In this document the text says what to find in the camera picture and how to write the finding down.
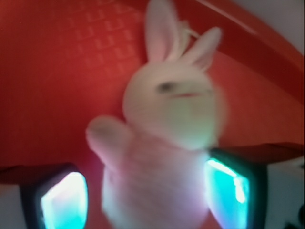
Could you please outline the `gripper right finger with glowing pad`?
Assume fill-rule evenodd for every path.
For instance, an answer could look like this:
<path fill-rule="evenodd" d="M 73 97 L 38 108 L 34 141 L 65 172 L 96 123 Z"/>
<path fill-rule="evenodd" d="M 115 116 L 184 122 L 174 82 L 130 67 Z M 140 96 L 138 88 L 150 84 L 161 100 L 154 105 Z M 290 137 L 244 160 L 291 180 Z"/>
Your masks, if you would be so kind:
<path fill-rule="evenodd" d="M 206 198 L 222 229 L 303 229 L 304 155 L 256 162 L 213 149 L 205 162 Z"/>

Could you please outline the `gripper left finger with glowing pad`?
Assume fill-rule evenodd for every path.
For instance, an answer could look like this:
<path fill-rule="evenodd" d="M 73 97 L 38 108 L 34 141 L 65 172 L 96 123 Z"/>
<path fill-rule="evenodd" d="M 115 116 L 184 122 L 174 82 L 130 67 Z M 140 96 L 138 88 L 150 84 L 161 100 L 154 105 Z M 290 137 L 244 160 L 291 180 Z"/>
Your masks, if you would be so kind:
<path fill-rule="evenodd" d="M 83 229 L 85 176 L 72 163 L 0 168 L 2 229 Z"/>

